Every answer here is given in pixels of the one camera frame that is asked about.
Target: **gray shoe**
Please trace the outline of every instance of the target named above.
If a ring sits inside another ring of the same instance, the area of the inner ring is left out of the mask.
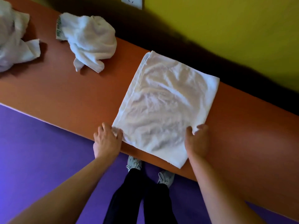
[[[142,168],[142,161],[140,159],[136,159],[136,158],[134,158],[132,156],[129,156],[129,158],[128,158],[128,165],[127,165],[128,172],[132,168],[141,170],[141,168]]]
[[[174,175],[175,175],[174,173],[172,173],[168,170],[163,170],[158,173],[159,180],[157,183],[165,184],[169,188],[171,186],[171,184],[173,183]]]

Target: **floor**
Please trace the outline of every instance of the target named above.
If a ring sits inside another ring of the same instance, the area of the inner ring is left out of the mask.
[[[92,144],[88,139],[0,105],[0,224],[92,161]],[[126,176],[127,159],[127,155],[120,154],[107,170],[77,223],[103,222],[110,199]],[[149,177],[158,179],[158,167],[147,163],[145,168]],[[178,223],[211,223],[196,182],[176,176],[170,196]],[[250,206],[267,223],[297,223]],[[144,223],[142,204],[138,223]]]

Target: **electrical outlet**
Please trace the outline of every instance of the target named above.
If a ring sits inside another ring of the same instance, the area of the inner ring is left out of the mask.
[[[121,0],[123,3],[142,9],[142,0]]]

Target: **table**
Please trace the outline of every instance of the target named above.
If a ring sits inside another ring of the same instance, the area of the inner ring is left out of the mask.
[[[30,0],[7,1],[30,14],[24,40],[39,38],[42,55],[0,75],[0,103],[93,140],[101,122],[113,123],[148,51],[117,39],[103,72],[78,73],[69,44],[55,39],[59,13]],[[299,220],[299,117],[220,83],[206,124],[207,159],[227,184],[243,199]],[[189,161],[178,169],[125,143],[121,151],[196,180]]]

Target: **folded towel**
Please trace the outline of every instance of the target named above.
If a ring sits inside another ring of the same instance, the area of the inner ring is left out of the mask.
[[[76,58],[76,71],[87,65],[96,72],[104,69],[100,60],[111,58],[116,50],[114,28],[100,16],[75,16],[63,13],[56,25],[56,38],[70,44]]]
[[[0,0],[0,72],[40,56],[39,39],[21,40],[28,22],[29,14],[15,11],[9,2]]]
[[[187,160],[185,129],[203,124],[219,78],[152,51],[133,77],[113,127],[124,142],[181,168]]]

